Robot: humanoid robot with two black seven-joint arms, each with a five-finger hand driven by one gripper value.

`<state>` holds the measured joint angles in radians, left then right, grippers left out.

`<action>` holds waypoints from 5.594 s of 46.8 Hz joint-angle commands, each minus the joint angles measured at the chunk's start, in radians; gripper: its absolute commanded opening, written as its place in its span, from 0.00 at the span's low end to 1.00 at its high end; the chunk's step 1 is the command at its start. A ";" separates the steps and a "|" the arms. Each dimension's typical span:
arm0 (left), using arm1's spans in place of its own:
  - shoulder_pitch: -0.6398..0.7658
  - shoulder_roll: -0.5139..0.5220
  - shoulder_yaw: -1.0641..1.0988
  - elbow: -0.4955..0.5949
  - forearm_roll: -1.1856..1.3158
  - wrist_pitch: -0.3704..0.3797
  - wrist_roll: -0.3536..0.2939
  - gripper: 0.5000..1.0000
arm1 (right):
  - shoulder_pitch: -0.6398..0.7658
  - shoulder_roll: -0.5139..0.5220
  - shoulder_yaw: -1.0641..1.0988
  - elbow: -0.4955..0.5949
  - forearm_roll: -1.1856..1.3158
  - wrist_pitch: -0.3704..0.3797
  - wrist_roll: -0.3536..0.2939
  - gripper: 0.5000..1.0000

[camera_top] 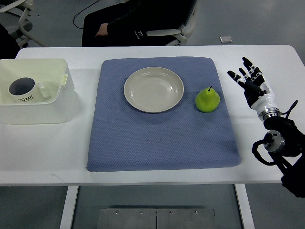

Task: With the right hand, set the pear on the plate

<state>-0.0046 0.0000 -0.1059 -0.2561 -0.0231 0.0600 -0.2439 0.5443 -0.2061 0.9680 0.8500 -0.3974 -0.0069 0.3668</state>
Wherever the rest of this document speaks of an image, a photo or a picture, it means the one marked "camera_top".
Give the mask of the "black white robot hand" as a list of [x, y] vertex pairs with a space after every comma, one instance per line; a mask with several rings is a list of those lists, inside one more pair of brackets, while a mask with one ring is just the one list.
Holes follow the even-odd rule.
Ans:
[[244, 67], [239, 68], [240, 74], [228, 71], [228, 75], [244, 89], [248, 106], [257, 112], [261, 121], [270, 117], [280, 116], [281, 112], [275, 104], [275, 96], [261, 70], [246, 57], [242, 58]]

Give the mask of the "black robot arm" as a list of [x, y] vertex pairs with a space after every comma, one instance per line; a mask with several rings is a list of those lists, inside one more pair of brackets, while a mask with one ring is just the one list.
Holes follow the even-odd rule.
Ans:
[[305, 135], [289, 119], [295, 101], [287, 112], [276, 108], [262, 112], [268, 132], [262, 140], [253, 143], [252, 153], [264, 165], [277, 166], [283, 173], [281, 182], [298, 198], [305, 197]]

